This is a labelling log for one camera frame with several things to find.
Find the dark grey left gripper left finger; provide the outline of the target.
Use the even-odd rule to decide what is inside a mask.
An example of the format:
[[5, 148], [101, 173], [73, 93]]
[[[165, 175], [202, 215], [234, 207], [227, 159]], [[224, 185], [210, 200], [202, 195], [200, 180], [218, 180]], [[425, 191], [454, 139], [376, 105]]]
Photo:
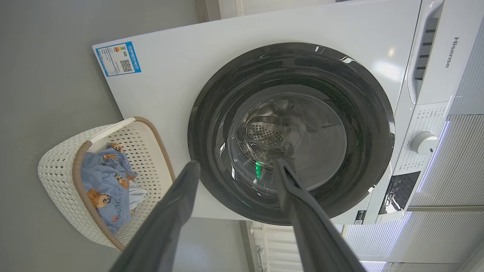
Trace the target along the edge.
[[192, 215], [200, 164], [186, 164], [111, 267], [111, 272], [171, 272], [180, 231]]

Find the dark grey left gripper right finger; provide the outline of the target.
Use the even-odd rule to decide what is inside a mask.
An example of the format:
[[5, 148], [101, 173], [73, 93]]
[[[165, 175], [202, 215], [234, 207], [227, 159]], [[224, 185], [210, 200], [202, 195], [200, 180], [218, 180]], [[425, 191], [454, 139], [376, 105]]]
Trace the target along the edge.
[[273, 164], [273, 180], [285, 217], [294, 229], [305, 272], [363, 272], [356, 255], [284, 159]]

